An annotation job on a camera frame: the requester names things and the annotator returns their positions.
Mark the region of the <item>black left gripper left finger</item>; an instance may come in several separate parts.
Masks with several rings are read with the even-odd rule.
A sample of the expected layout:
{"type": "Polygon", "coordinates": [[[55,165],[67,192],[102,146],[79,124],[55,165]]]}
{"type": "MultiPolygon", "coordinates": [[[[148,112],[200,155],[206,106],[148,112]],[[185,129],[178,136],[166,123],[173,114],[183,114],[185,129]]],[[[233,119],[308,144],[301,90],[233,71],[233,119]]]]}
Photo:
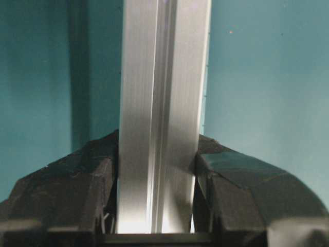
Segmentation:
{"type": "Polygon", "coordinates": [[[19,179],[1,203],[1,246],[95,246],[113,234],[119,132],[19,179]]]}

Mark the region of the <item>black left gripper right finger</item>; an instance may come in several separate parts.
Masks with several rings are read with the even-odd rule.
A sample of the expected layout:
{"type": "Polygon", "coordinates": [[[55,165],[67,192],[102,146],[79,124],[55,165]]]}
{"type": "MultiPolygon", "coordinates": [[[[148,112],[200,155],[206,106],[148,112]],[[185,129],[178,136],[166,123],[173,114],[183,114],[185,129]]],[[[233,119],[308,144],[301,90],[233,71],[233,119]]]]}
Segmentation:
{"type": "Polygon", "coordinates": [[[193,220],[217,246],[328,246],[328,210],[293,174],[200,136],[193,220]]]}

